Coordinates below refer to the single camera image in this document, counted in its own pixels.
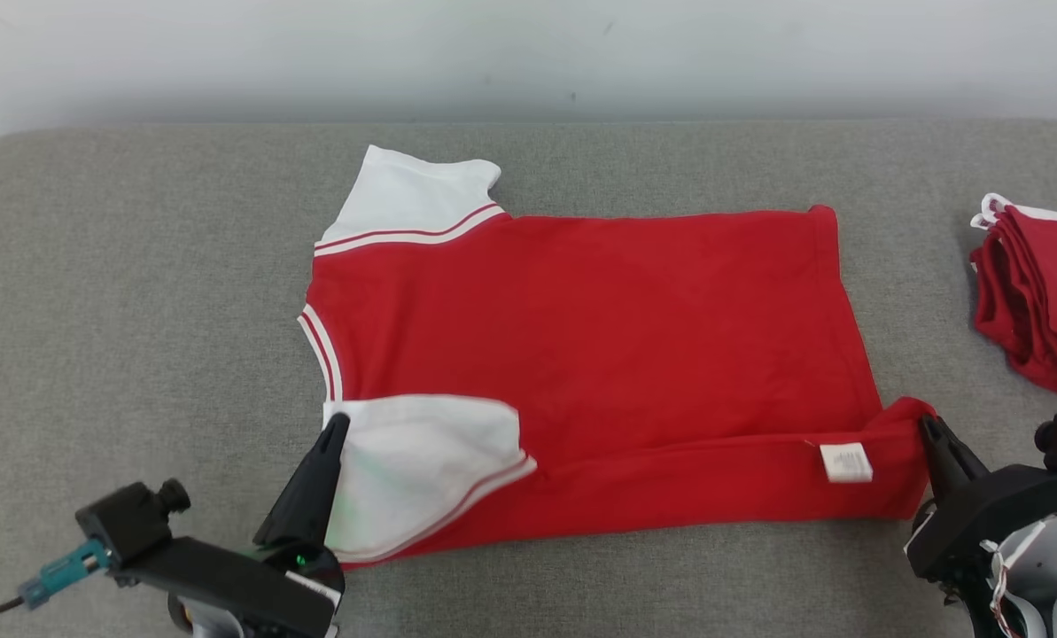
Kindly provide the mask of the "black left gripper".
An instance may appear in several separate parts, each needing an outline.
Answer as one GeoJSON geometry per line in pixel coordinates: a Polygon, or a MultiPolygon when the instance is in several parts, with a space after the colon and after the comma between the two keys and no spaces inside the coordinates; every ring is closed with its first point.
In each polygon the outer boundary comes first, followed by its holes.
{"type": "Polygon", "coordinates": [[[344,412],[327,420],[253,534],[264,548],[234,552],[175,537],[112,577],[164,592],[185,638],[337,638],[346,576],[321,545],[350,423],[344,412]]]}

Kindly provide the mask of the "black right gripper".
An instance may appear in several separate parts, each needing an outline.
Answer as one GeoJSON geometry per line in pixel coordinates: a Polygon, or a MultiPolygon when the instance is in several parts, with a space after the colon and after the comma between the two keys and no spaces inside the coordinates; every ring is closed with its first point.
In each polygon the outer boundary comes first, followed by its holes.
{"type": "Polygon", "coordinates": [[[910,569],[933,584],[986,581],[982,542],[1002,544],[1057,513],[1057,473],[1019,464],[990,472],[940,416],[922,415],[917,432],[934,503],[905,546],[910,569]]]}

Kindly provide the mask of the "red garment with white band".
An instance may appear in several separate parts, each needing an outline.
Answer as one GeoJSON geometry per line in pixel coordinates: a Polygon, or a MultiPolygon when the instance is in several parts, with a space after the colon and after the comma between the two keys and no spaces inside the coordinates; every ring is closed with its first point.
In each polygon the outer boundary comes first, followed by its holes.
{"type": "Polygon", "coordinates": [[[973,326],[1007,364],[1057,394],[1057,213],[989,193],[970,226],[984,241],[970,254],[978,301],[973,326]]]}

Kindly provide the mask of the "red shirt with white sleeves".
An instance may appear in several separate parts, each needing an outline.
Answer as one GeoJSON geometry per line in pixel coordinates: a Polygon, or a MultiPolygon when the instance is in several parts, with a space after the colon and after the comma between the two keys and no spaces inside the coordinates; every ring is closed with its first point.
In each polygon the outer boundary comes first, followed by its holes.
{"type": "Polygon", "coordinates": [[[913,515],[932,408],[882,404],[831,207],[515,217],[500,174],[371,145],[315,244],[338,560],[913,515]]]}

